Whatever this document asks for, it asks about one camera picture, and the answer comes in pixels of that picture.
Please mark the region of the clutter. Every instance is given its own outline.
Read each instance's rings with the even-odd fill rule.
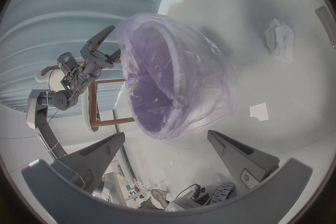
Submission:
[[[266,23],[266,41],[278,61],[290,63],[294,55],[294,34],[283,21],[273,19]]]
[[[168,16],[138,14],[117,28],[132,116],[154,139],[170,139],[232,115],[239,85],[206,37]]]

